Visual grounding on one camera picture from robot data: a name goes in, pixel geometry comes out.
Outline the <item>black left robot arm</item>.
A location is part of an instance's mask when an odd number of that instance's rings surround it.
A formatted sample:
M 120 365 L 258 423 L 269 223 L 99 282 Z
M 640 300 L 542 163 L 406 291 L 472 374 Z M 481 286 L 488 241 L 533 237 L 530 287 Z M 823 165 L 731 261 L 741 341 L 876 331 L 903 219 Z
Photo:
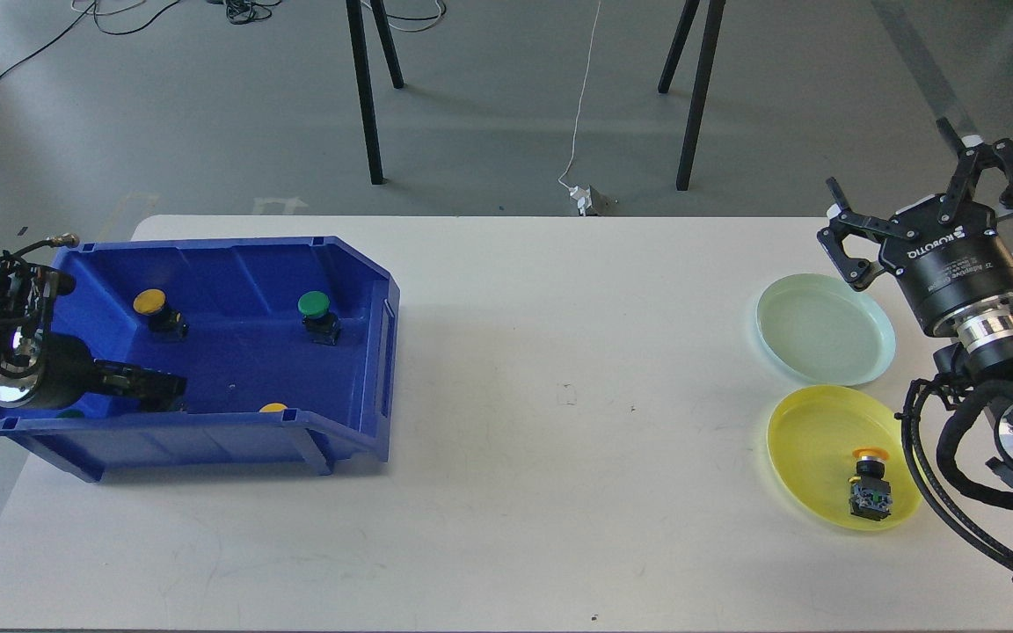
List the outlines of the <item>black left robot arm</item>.
M 56 302 L 74 292 L 76 278 L 26 256 L 79 244 L 67 233 L 0 255 L 0 406 L 60 410 L 100 394 L 133 399 L 142 411 L 170 408 L 186 392 L 184 376 L 93 357 L 80 338 L 54 331 Z

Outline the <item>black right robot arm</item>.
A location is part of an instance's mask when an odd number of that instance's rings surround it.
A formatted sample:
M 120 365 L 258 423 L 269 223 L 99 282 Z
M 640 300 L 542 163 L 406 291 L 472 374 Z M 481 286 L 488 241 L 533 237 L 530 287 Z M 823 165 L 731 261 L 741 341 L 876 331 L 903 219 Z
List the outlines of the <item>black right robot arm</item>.
M 1013 255 L 1000 223 L 1013 219 L 1013 141 L 936 127 L 957 158 L 948 187 L 888 219 L 851 208 L 834 178 L 817 239 L 853 291 L 881 275 L 898 288 L 936 350 L 936 376 L 916 378 L 900 412 L 900 444 L 929 508 L 1012 573 L 1013 549 L 954 497 L 1013 512 Z

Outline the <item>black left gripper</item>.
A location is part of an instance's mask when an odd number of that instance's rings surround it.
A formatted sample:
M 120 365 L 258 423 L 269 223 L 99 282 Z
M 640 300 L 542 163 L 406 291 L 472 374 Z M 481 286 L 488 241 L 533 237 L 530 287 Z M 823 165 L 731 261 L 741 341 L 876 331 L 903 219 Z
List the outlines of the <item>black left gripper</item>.
M 0 406 L 8 409 L 63 409 L 85 393 L 100 393 L 160 412 L 186 393 L 185 376 L 93 358 L 84 341 L 69 335 L 16 335 L 12 351 L 0 374 Z

